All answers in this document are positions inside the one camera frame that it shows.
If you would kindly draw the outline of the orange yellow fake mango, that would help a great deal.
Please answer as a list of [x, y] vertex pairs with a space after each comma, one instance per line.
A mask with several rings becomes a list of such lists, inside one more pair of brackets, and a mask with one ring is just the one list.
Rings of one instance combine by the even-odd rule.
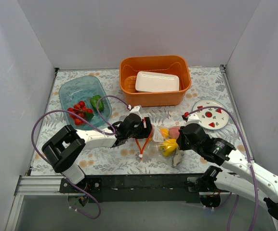
[[164, 139], [169, 137], [169, 130], [167, 128], [160, 128], [160, 132]]

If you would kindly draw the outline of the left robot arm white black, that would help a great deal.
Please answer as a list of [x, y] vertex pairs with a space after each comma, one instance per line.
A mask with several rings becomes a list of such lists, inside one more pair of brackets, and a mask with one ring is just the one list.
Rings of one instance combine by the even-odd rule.
[[128, 139], [148, 138], [153, 130], [149, 117], [141, 118], [134, 113], [115, 123], [114, 127], [116, 133], [110, 135], [109, 128], [101, 131], [80, 130], [66, 125], [43, 145], [42, 152], [54, 171], [70, 181], [74, 191], [83, 192], [87, 181], [76, 159], [84, 149], [115, 148], [124, 145]]

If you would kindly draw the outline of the green fake bell pepper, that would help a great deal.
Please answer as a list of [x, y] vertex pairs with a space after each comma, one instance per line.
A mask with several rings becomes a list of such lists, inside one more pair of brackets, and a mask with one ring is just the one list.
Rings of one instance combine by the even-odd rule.
[[101, 99], [102, 97], [100, 95], [94, 95], [90, 98], [90, 104], [93, 107], [94, 110], [98, 110], [99, 112], [104, 111], [104, 102]]

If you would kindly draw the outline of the clear zip top bag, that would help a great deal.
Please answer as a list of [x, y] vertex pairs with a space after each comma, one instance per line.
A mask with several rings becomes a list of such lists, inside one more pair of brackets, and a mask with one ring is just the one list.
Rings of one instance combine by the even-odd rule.
[[167, 138], [163, 138], [160, 132], [160, 128], [167, 128], [168, 127], [153, 127], [152, 128], [152, 132], [150, 133], [150, 135], [148, 136], [148, 138], [146, 138], [146, 141], [144, 142], [143, 146], [140, 145], [140, 142], [138, 139], [135, 139], [136, 145], [139, 149], [139, 154], [138, 154], [138, 158], [140, 161], [144, 161], [147, 160], [151, 155], [153, 154], [157, 154], [158, 156], [162, 156], [164, 159], [166, 160], [171, 160], [172, 158], [176, 155], [176, 154], [182, 154], [184, 153], [184, 151], [179, 150], [179, 148], [177, 148], [175, 150], [175, 152], [170, 155], [170, 156], [163, 156], [161, 153], [161, 150], [159, 149], [160, 145], [167, 139], [171, 139], [171, 137], [167, 137]]

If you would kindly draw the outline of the red fake strawberries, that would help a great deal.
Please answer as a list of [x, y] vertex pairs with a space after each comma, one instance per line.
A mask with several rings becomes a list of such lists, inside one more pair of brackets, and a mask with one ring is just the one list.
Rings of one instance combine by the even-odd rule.
[[[69, 112], [75, 113], [79, 117], [85, 119], [86, 121], [91, 121], [94, 117], [93, 110], [91, 108], [88, 108], [85, 101], [79, 101], [78, 103], [74, 104], [72, 107], [67, 108]], [[69, 115], [73, 120], [74, 124], [76, 126], [84, 125], [85, 122], [79, 118], [77, 118], [75, 115], [70, 114]]]

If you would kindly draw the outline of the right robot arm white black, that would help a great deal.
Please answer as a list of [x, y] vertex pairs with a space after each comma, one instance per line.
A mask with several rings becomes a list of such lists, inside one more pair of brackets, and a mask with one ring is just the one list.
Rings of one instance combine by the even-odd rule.
[[193, 150], [205, 160], [226, 168], [253, 183], [267, 195], [268, 212], [278, 220], [278, 176], [255, 162], [249, 163], [234, 145], [221, 138], [211, 138], [195, 123], [182, 126], [177, 143], [181, 150]]

